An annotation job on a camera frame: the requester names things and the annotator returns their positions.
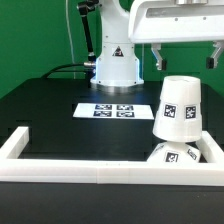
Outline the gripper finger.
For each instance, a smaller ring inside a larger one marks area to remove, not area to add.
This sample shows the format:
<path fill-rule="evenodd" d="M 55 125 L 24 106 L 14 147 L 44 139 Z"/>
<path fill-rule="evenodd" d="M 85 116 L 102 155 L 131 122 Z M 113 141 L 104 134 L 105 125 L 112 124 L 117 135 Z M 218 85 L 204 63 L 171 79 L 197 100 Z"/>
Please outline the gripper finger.
<path fill-rule="evenodd" d="M 210 57 L 206 58 L 206 68 L 215 69 L 218 65 L 218 59 L 221 54 L 224 52 L 224 40 L 216 41 L 213 43 L 214 52 Z"/>
<path fill-rule="evenodd" d="M 167 61 L 162 58 L 160 55 L 160 50 L 161 50 L 161 44 L 160 43 L 153 43 L 151 45 L 151 51 L 156 59 L 156 67 L 159 71 L 165 71 L 166 70 L 166 65 Z"/>

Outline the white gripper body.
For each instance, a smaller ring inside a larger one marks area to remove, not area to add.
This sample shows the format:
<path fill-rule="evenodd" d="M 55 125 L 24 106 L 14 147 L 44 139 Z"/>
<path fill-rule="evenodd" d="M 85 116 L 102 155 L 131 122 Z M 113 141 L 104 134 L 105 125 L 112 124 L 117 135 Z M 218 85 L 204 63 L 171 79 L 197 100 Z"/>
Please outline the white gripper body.
<path fill-rule="evenodd" d="M 128 36 L 133 43 L 224 40 L 224 0 L 135 0 Z"/>

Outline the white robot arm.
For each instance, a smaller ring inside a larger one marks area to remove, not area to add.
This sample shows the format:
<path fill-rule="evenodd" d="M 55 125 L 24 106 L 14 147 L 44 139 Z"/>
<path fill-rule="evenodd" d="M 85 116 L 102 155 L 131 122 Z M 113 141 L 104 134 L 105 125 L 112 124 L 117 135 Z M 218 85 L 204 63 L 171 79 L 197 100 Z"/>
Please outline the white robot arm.
<path fill-rule="evenodd" d="M 114 90 L 143 83 L 136 44 L 151 45 L 159 70 L 166 68 L 159 53 L 164 43 L 212 41 L 209 69 L 224 53 L 224 0 L 134 0 L 129 11 L 119 0 L 99 0 L 99 7 L 102 51 L 91 79 L 94 87 Z"/>

